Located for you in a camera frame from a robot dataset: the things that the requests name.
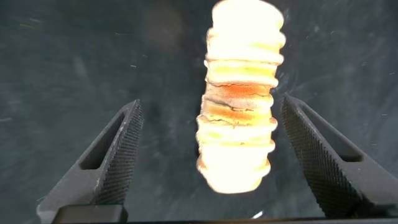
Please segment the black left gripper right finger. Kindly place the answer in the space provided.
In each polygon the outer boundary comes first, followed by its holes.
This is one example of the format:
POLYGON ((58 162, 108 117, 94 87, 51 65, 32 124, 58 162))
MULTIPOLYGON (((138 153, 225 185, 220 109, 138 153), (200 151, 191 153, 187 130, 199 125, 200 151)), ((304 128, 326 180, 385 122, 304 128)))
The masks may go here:
POLYGON ((397 217, 397 178, 302 100, 285 95, 281 116, 326 217, 397 217))

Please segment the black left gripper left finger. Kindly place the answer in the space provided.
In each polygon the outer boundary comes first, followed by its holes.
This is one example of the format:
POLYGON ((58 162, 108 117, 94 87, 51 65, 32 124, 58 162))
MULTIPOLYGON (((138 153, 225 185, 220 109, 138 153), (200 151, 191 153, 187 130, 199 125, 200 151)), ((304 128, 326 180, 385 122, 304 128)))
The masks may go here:
POLYGON ((123 106, 37 206, 42 223, 125 223, 144 117, 123 106))

